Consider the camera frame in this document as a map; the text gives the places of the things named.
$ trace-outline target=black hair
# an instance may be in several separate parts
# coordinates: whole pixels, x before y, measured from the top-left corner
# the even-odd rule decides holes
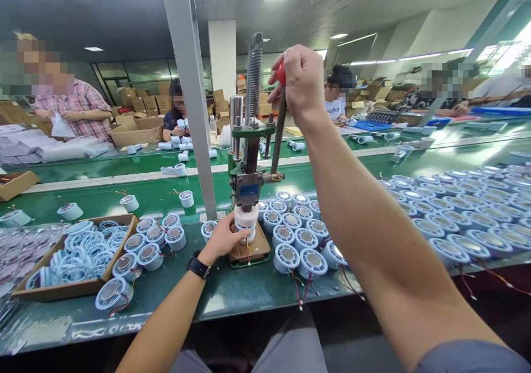
[[[356,76],[347,66],[335,65],[332,74],[326,79],[328,85],[339,85],[339,88],[354,88],[356,86]]]

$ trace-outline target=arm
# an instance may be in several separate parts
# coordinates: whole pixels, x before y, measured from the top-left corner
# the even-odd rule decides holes
[[[504,345],[465,302],[402,208],[326,120],[322,58],[297,45],[285,53],[284,65],[288,107],[308,145],[322,216],[403,365],[413,371],[428,351],[452,340]],[[276,80],[273,74],[269,83]],[[268,102],[278,96],[276,89]]]
[[[230,224],[233,221],[234,212],[218,223],[209,242],[199,254],[199,261],[212,266],[218,257],[229,253],[239,240],[251,234],[247,230],[232,233]],[[187,272],[134,338],[116,371],[169,371],[188,334],[204,286],[202,278],[193,272]]]

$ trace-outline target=blue tray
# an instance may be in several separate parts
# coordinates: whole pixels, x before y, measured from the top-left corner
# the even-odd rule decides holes
[[[391,124],[380,123],[378,121],[361,120],[356,123],[354,128],[364,129],[365,131],[385,131],[391,129]]]

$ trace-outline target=metal frame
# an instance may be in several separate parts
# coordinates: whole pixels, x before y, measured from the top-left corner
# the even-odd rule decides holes
[[[203,202],[209,220],[216,220],[216,198],[210,166],[210,129],[206,109],[203,65],[197,29],[195,0],[163,0],[175,62],[187,105],[194,155]]]
[[[477,42],[474,50],[467,56],[463,62],[463,67],[472,67],[476,62],[477,58],[481,55],[483,50],[489,46],[492,42],[492,39],[502,30],[503,26],[507,24],[509,19],[512,17],[516,9],[522,5],[527,0],[509,0],[499,15],[494,19],[492,24],[488,27],[485,33],[481,36]],[[459,70],[458,75],[452,77],[451,81],[447,85],[447,89],[442,92],[442,96],[438,97],[433,101],[430,108],[420,120],[419,126],[425,126],[433,117],[435,112],[442,106],[444,101],[453,94],[459,85],[463,83],[465,77],[465,72],[468,73],[468,69]]]

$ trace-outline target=plastic bag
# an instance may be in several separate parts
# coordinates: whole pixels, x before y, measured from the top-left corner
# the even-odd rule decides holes
[[[51,129],[51,135],[62,138],[74,138],[75,134],[70,128],[67,120],[64,120],[57,112],[54,113],[54,118],[51,120],[54,127]]]

